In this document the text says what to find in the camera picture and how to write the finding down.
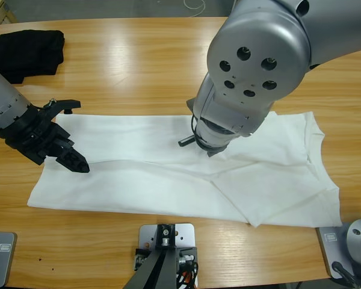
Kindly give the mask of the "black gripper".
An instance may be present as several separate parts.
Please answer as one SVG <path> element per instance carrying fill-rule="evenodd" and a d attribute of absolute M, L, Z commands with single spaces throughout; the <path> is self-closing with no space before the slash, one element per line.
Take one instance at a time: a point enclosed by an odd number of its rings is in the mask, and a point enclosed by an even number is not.
<path fill-rule="evenodd" d="M 196 139 L 196 143 L 202 150 L 207 152 L 208 157 L 212 157 L 216 154 L 219 154 L 220 152 L 224 151 L 227 148 L 227 145 L 220 146 L 220 147 L 208 146 L 208 145 L 202 143 L 202 141 L 199 139 Z"/>
<path fill-rule="evenodd" d="M 57 109 L 28 109 L 5 129 L 5 143 L 40 165 L 46 157 L 56 157 L 71 172 L 88 173 L 87 160 L 73 148 L 69 133 L 52 121 Z"/>

